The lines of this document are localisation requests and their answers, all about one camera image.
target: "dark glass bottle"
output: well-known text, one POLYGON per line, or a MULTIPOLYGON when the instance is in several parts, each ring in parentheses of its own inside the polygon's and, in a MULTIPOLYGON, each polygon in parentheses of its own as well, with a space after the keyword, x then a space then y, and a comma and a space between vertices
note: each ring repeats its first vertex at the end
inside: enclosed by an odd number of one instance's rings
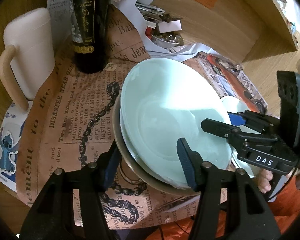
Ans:
POLYGON ((84 73, 106 65, 106 21, 110 0, 72 0, 71 31, 74 62, 84 73))

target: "cable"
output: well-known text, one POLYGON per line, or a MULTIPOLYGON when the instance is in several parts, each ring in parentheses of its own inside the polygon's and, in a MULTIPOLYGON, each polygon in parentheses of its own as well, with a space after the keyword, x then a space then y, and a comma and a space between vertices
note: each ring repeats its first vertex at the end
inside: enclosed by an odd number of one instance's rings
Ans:
POLYGON ((298 159, 298 161, 297 161, 296 166, 294 167, 294 171, 293 171, 293 173, 291 174, 290 178, 289 178, 289 179, 287 180, 287 182, 283 185, 283 187, 282 187, 276 194, 274 194, 271 198, 268 198, 267 201, 269 201, 269 200, 273 199, 274 197, 276 197, 276 196, 277 196, 280 192, 282 192, 283 189, 290 183, 291 179, 293 178, 294 174, 295 174, 296 171, 297 171, 297 167, 299 166, 299 162, 300 162, 300 157, 299 157, 299 159, 298 159))

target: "white mug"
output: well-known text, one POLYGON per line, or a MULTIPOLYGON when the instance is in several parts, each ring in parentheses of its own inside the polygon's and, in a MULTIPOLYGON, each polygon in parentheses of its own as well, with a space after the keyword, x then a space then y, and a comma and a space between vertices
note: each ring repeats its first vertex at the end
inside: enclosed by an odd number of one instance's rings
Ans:
POLYGON ((0 79, 13 102, 29 107, 55 66, 50 14, 46 8, 27 12, 5 28, 0 79))

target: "beige handle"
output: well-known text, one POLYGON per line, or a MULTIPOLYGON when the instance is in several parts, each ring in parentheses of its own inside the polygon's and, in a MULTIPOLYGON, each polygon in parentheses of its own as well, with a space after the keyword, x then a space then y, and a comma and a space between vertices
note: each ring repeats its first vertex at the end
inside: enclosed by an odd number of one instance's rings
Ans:
POLYGON ((12 101, 23 111, 27 111, 29 104, 23 94, 16 77, 10 67, 10 62, 16 55, 17 49, 13 45, 8 45, 0 56, 0 80, 11 97, 12 101))

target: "orange sleeve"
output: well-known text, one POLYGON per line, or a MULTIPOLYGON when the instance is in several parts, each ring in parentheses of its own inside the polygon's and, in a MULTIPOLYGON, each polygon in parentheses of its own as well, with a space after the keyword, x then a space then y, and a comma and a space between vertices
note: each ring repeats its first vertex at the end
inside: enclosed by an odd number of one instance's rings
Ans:
MULTIPOLYGON (((269 203, 278 227, 283 233, 295 220, 300 212, 300 191, 296 188, 296 178, 277 196, 277 199, 269 203)), ((216 237, 222 236, 225 230, 226 213, 220 211, 216 237)), ((161 225, 158 230, 152 233, 146 240, 187 240, 193 225, 191 218, 177 222, 161 225)))

